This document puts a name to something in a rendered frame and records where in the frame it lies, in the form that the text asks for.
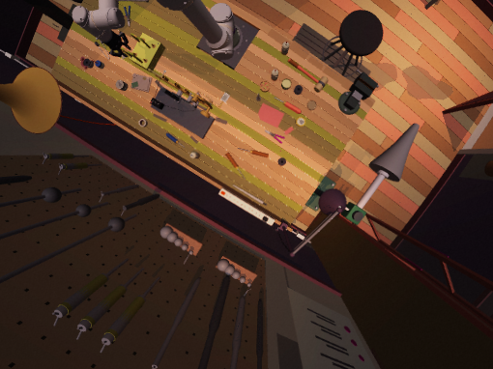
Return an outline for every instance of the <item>small box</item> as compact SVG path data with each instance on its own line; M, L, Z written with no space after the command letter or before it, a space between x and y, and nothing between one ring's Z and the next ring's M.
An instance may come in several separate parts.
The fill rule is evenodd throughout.
M356 204L348 203L346 209L348 210L342 212L342 216L344 216L346 219L351 220L356 225L360 224L360 222L366 216L366 212Z

